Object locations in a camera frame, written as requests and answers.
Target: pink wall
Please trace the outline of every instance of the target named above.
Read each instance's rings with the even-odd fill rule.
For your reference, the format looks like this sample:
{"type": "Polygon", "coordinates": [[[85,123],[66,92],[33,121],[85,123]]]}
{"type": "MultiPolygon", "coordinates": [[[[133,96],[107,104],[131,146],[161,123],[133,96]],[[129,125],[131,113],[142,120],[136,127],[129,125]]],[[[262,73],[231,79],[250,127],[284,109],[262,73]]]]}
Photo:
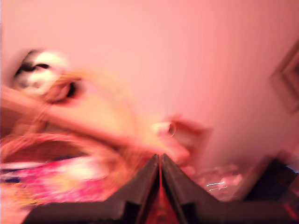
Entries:
{"type": "Polygon", "coordinates": [[[297,0],[2,0],[1,81],[19,50],[104,67],[153,117],[214,129],[202,166],[259,159],[299,139],[269,76],[299,38],[297,0]]]}

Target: black object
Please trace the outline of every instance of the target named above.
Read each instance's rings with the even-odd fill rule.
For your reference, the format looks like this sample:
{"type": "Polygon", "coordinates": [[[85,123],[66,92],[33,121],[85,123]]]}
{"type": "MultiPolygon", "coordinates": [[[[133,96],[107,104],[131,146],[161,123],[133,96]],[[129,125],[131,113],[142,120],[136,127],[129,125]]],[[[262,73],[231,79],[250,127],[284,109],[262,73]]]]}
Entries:
{"type": "Polygon", "coordinates": [[[296,224],[290,207],[274,202],[219,202],[162,156],[166,194],[182,224],[296,224]]]}
{"type": "Polygon", "coordinates": [[[278,159],[272,159],[245,200],[278,201],[298,174],[278,159]]]}
{"type": "Polygon", "coordinates": [[[93,203],[51,203],[33,209],[24,224],[142,224],[159,189],[158,156],[111,197],[93,203]]]}

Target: black and white cat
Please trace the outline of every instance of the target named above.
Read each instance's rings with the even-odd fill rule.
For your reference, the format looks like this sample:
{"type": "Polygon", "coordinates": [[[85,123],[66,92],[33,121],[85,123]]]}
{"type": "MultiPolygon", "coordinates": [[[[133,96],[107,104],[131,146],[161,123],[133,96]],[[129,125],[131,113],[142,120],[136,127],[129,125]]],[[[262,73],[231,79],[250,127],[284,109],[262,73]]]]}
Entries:
{"type": "MultiPolygon", "coordinates": [[[[58,52],[50,50],[32,50],[21,63],[14,75],[13,87],[32,97],[46,93],[59,79],[63,72],[69,69],[67,58],[58,52]]],[[[74,92],[74,84],[65,86],[55,98],[61,100],[74,92]]]]}

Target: cat face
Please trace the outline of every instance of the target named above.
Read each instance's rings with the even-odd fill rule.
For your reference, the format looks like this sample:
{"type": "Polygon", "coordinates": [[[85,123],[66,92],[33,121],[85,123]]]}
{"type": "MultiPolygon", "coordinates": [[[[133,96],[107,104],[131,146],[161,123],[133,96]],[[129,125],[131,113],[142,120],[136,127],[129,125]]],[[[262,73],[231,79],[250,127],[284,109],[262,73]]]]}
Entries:
{"type": "MultiPolygon", "coordinates": [[[[29,96],[41,96],[67,69],[67,60],[59,53],[33,50],[27,54],[16,72],[14,88],[29,96]]],[[[57,97],[65,97],[68,91],[69,87],[65,87],[57,97]]]]}

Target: colorful fabric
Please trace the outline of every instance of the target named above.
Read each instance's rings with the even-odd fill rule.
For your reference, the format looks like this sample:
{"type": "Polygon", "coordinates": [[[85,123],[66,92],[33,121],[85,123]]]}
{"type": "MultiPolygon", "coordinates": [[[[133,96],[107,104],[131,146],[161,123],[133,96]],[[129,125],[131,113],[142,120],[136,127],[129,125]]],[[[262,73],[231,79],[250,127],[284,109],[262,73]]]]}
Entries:
{"type": "Polygon", "coordinates": [[[73,162],[72,159],[49,162],[40,167],[5,174],[20,180],[15,184],[5,183],[10,185],[11,198],[22,205],[105,200],[105,180],[70,177],[65,168],[71,169],[70,164],[73,162]]]}

